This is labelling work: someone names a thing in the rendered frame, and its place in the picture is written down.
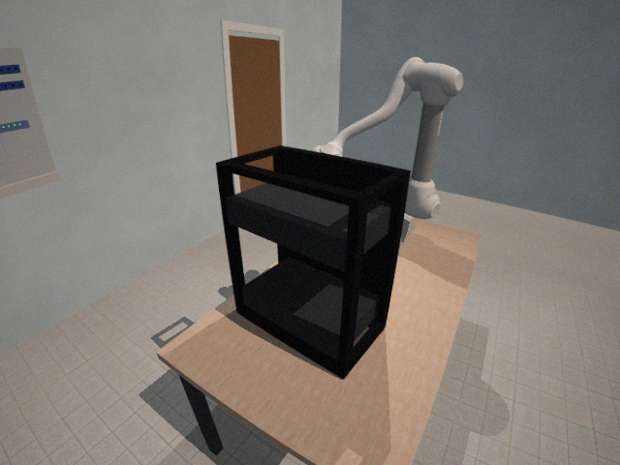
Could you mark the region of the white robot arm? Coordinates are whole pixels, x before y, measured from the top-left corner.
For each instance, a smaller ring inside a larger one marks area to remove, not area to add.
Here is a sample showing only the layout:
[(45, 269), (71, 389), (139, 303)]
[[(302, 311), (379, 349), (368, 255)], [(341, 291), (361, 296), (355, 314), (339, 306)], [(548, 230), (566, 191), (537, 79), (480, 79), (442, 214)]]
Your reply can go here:
[(421, 62), (424, 61), (412, 57), (401, 66), (381, 108), (342, 130), (331, 142), (316, 146), (311, 151), (342, 156), (347, 140), (389, 119), (411, 92), (419, 91), (423, 106), (405, 214), (430, 219), (437, 215), (441, 207), (431, 176), (444, 109), (450, 98), (462, 89), (463, 76), (452, 66)]

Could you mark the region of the black open-frame rack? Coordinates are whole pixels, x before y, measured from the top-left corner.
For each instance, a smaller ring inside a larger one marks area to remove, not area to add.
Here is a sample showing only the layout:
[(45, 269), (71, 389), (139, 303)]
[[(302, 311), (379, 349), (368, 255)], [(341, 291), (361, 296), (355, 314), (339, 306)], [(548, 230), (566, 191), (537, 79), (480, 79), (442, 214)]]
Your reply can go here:
[[(386, 327), (411, 171), (282, 145), (216, 170), (236, 312), (345, 380)], [(233, 173), (266, 183), (234, 194)], [(278, 249), (247, 284), (238, 228)]]

